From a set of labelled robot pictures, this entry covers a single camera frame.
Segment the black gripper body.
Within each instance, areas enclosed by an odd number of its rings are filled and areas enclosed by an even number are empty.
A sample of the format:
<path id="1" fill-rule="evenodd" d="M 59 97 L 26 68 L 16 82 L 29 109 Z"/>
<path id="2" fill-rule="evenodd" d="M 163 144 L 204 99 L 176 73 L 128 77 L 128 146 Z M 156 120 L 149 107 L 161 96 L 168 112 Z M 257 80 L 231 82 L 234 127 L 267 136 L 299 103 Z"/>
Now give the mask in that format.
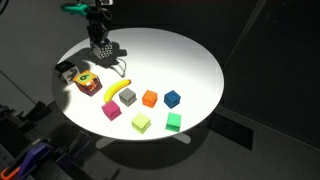
<path id="1" fill-rule="evenodd" d="M 87 15 L 86 18 L 89 22 L 87 31 L 90 39 L 95 42 L 103 41 L 107 32 L 103 18 L 100 15 Z"/>

